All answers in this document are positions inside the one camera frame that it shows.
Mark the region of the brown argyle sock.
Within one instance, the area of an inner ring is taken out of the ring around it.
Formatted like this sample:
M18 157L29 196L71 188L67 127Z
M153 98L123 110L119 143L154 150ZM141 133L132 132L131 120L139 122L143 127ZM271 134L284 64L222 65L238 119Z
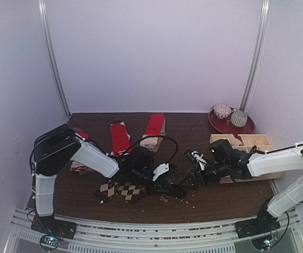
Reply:
M117 182L107 180L95 191L94 195L100 200L100 203L108 203L116 195L119 184Z
M125 202L134 205L146 196L145 186L140 184L133 184L132 182L125 182L118 187L119 194L123 197Z

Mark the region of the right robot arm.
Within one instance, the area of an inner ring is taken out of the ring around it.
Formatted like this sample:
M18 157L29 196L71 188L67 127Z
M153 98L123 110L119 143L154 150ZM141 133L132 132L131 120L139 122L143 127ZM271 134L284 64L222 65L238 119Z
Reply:
M199 190L209 182L220 181L224 177L232 180L253 179L266 174L291 170L303 171L303 141L289 147L272 151L261 151L253 146L245 152L232 148L228 140L216 140L209 145L214 162L204 159L197 151L187 149L184 155L197 168L189 173L180 185ZM303 175L287 189L270 198L253 221L253 228L260 233L273 225L288 209L303 203Z

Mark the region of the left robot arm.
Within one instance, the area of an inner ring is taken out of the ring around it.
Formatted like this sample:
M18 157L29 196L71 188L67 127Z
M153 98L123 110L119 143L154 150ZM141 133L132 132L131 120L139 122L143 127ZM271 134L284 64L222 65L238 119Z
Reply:
M134 182L146 188L147 194L160 192L175 196L180 187L170 183L166 176L176 171L169 160L154 166L154 154L139 142L130 143L127 135L120 138L124 146L106 153L96 141L82 137L68 124L63 124L41 136L29 157L33 178L32 196L37 224L47 234L55 233L59 226L53 219L54 187L57 175L70 161L80 163L107 179Z

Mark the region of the red white sock right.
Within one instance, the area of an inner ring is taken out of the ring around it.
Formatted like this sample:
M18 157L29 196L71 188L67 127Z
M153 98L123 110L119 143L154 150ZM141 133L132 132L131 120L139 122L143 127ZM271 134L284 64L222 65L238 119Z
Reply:
M165 135L165 117L163 113L152 114L143 137Z

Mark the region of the beige sock in box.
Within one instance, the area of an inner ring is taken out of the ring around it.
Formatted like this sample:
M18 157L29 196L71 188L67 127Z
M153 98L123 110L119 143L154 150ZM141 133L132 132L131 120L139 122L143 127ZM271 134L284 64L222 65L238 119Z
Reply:
M233 134L229 134L228 138L231 146L238 147L243 145L242 141L236 138Z

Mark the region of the wooden divided organizer box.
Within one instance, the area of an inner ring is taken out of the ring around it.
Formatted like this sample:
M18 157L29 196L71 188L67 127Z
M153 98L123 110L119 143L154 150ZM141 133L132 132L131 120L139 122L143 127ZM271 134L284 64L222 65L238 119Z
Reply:
M227 140L229 134L211 134L210 136L210 144L217 140ZM237 149L240 151L244 151L246 153L250 152L251 148L256 145L257 150L259 151L272 151L273 148L265 134L239 134L238 137L239 140L242 141L242 146L231 146L233 149ZM272 179L278 179L281 178L284 175L284 172L275 172L275 173L269 173L264 174L259 177L254 177L252 179L236 179L236 182L250 182L250 181L261 181L261 180L272 180Z

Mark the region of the red round tray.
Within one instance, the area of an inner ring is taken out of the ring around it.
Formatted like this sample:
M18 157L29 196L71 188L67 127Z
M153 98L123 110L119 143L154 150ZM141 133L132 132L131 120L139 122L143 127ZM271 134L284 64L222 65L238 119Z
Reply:
M230 133L236 133L236 134L254 134L255 132L255 124L253 120L248 117L247 123L244 127L238 128L234 126L231 123L230 117L227 119L219 119L215 113L214 110L211 110L208 115L208 120L210 125L223 134L230 134Z

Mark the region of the red sock far left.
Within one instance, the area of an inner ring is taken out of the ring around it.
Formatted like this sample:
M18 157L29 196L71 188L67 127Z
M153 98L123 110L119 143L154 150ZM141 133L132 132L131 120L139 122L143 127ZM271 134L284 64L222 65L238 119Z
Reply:
M82 139L85 139L85 140L89 139L89 135L83 131L78 131L77 135L80 136Z

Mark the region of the black striped sock in box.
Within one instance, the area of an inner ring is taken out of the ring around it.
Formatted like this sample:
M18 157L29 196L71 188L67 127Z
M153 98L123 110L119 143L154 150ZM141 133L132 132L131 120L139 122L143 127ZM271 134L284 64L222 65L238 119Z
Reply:
M251 150L250 150L250 153L257 153L257 146L254 145Z

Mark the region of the purple striped sock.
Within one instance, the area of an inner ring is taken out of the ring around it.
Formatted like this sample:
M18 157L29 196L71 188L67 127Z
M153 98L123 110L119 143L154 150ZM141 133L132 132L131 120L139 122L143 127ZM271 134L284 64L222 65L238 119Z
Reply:
M74 130L75 133L87 134L86 132L84 132L80 128L73 128L73 130Z

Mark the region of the white patterned bowl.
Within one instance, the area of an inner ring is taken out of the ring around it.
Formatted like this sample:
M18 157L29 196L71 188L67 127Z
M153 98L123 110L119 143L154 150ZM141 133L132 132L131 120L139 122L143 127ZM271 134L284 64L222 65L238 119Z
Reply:
M232 113L232 109L225 104L216 104L213 110L219 119L226 119Z

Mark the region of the grey striped cup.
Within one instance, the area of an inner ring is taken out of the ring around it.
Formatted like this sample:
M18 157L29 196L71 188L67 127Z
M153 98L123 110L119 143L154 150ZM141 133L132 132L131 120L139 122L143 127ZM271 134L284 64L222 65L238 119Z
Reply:
M248 115L244 111L234 110L233 113L231 114L230 120L231 120L231 124L234 127L242 128L247 123Z

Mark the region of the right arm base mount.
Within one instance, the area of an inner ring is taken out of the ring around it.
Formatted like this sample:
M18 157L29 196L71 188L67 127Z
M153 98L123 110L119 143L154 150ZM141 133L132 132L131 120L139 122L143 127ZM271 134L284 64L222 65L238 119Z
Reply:
M239 239L260 235L281 227L278 218L266 211L259 213L256 218L238 221L234 225Z

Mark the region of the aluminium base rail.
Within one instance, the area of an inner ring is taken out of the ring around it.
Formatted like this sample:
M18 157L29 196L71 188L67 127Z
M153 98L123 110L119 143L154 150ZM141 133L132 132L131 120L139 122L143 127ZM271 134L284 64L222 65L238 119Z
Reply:
M2 252L44 252L41 233L31 230L29 210L16 209ZM235 223L248 218L212 222L137 224L106 222L56 215L77 224L73 239L63 242L53 252L303 252L303 233L296 212L289 211L289 227L277 246L257 250L257 236L239 238Z

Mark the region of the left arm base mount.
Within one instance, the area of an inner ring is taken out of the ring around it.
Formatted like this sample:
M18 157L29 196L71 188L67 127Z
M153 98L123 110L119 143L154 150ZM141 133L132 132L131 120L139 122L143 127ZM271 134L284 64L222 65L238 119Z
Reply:
M54 215L46 217L35 215L31 229L61 239L73 239L77 229L77 224L75 222L55 219Z

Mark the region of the aluminium frame post right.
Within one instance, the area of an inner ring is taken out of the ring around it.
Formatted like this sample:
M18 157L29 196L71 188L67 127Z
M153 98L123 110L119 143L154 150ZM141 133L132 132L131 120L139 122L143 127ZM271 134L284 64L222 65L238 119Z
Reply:
M271 9L271 1L263 0L261 4L261 13L258 25L257 38L255 41L253 57L250 65L249 75L247 78L244 94L242 97L240 110L247 113L250 109L250 104L255 90L255 85L257 83L259 71L260 71L260 61L265 48L267 30L269 24L269 16Z

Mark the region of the aluminium frame post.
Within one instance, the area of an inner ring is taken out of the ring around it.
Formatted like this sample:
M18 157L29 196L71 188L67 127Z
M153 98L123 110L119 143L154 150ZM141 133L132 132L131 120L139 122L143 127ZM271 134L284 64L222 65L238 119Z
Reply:
M68 106L65 92L63 90L60 73L59 73L59 69L58 69L58 65L57 65L57 61L56 61L56 57L55 57L55 53L54 53L52 36L51 36L50 25L49 25L49 18L48 18L47 7L46 7L46 1L38 0L38 7L39 7L39 15L41 18L43 33L44 33L45 41L46 41L46 48L48 51L50 67L51 67L51 71L52 71L52 75L53 75L53 79L54 79L54 84L57 89L58 97L62 104L64 114L65 114L66 118L69 119L71 116L71 112L70 112L70 109Z
M269 24L269 16L271 9L271 1L263 0L261 4L261 13L258 25L257 38L255 41L253 57L250 65L249 75L247 78L244 94L242 97L240 110L247 113L250 109L250 104L255 90L255 85L257 83L259 71L260 71L260 61L265 48L267 30Z

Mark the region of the aluminium frame post left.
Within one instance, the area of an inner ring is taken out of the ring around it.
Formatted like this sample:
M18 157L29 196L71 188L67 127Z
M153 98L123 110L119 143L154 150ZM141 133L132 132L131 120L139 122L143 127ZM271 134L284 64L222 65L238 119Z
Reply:
M53 75L53 79L54 79L54 84L57 89L58 97L62 104L64 114L65 114L66 118L69 119L71 116L71 112L70 112L70 109L68 106L65 92L63 90L60 73L59 73L59 69L58 69L58 65L57 65L57 61L56 61L56 57L55 57L55 53L54 53L52 36L51 36L50 25L49 25L49 18L48 18L47 7L46 7L46 1L38 0L38 7L39 7L39 15L41 18L43 33L44 33L45 41L46 41L46 48L48 51L50 67L51 67L51 71L52 71L52 75Z

